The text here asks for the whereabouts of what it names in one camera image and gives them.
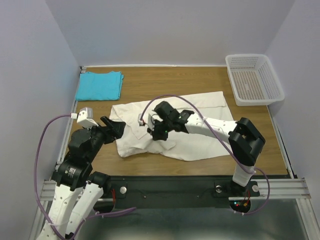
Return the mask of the white t shirt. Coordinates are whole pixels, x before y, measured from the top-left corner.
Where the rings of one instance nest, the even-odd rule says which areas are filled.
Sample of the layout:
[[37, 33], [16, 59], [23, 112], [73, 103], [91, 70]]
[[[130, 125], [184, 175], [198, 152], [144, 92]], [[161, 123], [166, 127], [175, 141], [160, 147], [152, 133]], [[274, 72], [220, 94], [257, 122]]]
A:
[[235, 122], [221, 91], [113, 105], [110, 119], [124, 122], [116, 141], [122, 158], [142, 153], [182, 161], [226, 156]]

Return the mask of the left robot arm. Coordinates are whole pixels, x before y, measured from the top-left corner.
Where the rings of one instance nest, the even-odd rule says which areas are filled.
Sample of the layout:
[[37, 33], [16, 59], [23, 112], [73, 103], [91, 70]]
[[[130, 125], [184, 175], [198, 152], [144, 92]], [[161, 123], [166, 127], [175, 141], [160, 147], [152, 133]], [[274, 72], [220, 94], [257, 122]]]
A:
[[45, 222], [39, 240], [73, 240], [97, 200], [111, 193], [110, 176], [93, 172], [92, 162], [103, 145], [123, 136], [126, 123], [102, 116], [100, 125], [83, 113], [70, 116], [81, 128], [71, 134], [68, 152], [55, 173], [53, 201], [49, 211], [42, 210]]

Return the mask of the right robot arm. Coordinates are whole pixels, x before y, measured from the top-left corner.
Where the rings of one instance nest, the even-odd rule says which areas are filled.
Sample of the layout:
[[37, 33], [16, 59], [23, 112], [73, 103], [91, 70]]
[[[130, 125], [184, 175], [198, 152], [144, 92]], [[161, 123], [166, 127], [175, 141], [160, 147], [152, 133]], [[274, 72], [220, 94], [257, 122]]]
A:
[[198, 110], [178, 111], [162, 101], [147, 117], [147, 132], [154, 141], [166, 141], [169, 132], [202, 135], [217, 139], [237, 162], [231, 192], [242, 195], [255, 173], [256, 161], [266, 140], [254, 124], [245, 117], [238, 121], [204, 117]]

